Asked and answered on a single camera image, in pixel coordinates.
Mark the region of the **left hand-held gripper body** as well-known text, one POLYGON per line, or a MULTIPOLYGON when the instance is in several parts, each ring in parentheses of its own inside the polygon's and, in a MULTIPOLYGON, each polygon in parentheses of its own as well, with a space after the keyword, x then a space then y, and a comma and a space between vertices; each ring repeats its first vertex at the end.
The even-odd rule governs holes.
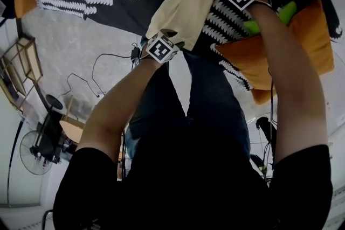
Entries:
POLYGON ((176 31, 159 31, 148 40, 147 53, 160 64, 169 62, 185 45, 183 41, 174 44, 170 39, 175 35, 176 31))

